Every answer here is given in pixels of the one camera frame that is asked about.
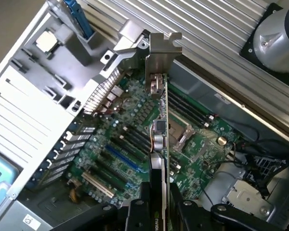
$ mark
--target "sticker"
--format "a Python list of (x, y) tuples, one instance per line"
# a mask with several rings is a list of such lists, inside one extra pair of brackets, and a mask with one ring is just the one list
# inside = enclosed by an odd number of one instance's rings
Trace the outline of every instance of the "sticker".
[(34, 219), (32, 216), (27, 214), (25, 218), (23, 219), (23, 222), (33, 228), (35, 231), (38, 230), (40, 227), (40, 222)]
[(225, 97), (221, 96), (219, 93), (216, 93), (214, 95), (215, 97), (219, 98), (221, 101), (223, 101), (225, 104), (231, 104), (231, 102), (227, 99), (225, 99)]

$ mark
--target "green circuit board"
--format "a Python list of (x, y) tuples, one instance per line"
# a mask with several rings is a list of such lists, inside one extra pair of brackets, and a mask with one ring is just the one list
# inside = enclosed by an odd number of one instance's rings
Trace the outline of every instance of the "green circuit board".
[[(119, 206), (123, 200), (138, 198), (141, 182), (149, 181), (149, 126), (158, 118), (159, 109), (158, 101), (144, 91), (143, 76), (135, 74), (122, 79), (119, 87), (124, 90), (124, 96), (120, 110), (100, 116), (99, 128), (66, 174), (69, 179), (74, 177), (82, 182), (81, 189), (99, 202), (108, 201)], [(212, 113), (171, 84), (169, 90), (204, 115)], [(169, 111), (172, 129), (170, 163), (173, 159), (180, 167), (171, 169), (171, 181), (178, 184), (185, 198), (197, 199), (202, 193), (199, 186), (201, 171), (204, 171), (202, 185), (206, 186), (215, 171), (209, 167), (210, 163), (223, 161), (240, 135), (220, 118), (210, 121), (208, 128), (199, 125), (195, 117), (182, 111), (181, 105), (184, 104), (180, 102), (178, 107), (175, 103), (170, 104)], [(176, 143), (186, 128), (193, 131), (192, 135), (178, 150)], [(147, 142), (137, 140), (136, 134), (141, 134)], [(226, 143), (217, 142), (218, 138), (223, 138)], [(84, 179), (84, 171), (98, 180), (104, 189), (98, 189)], [(105, 194), (105, 189), (108, 195), (113, 195), (111, 198)]]

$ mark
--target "blue pcie slot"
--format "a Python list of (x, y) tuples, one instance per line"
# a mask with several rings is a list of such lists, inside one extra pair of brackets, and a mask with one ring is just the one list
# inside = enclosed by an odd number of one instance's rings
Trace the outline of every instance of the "blue pcie slot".
[(64, 0), (64, 2), (69, 6), (71, 15), (77, 20), (79, 26), (83, 30), (85, 38), (90, 38), (94, 31), (92, 30), (81, 6), (76, 2), (76, 0)]
[(111, 152), (113, 155), (115, 155), (116, 157), (118, 157), (120, 160), (122, 160), (123, 162), (125, 162), (128, 166), (130, 166), (132, 169), (139, 171), (139, 168), (136, 164), (134, 164), (132, 161), (130, 161), (128, 158), (126, 158), (125, 156), (123, 156), (120, 152), (118, 152), (117, 150), (115, 150), (113, 147), (111, 147), (110, 145), (106, 145), (105, 147), (109, 152)]

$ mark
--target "blue latch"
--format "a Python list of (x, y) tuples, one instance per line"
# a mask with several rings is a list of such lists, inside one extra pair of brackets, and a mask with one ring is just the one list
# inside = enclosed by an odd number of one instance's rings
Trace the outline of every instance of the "blue latch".
[(76, 0), (64, 0), (64, 2), (69, 6), (71, 15), (77, 20), (79, 26), (83, 30), (85, 38), (90, 38), (94, 34), (94, 31), (92, 30), (81, 6), (76, 2)]

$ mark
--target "motherboard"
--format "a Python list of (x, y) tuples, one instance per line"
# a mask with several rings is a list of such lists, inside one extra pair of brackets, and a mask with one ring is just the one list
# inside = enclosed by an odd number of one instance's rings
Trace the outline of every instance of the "motherboard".
[[(93, 115), (98, 128), (67, 171), (69, 182), (97, 202), (120, 206), (138, 198), (141, 182), (149, 181), (150, 126), (160, 102), (145, 91), (143, 73), (125, 75)], [(226, 158), (240, 134), (170, 83), (168, 104), (170, 182), (195, 200), (214, 177), (211, 164)]]

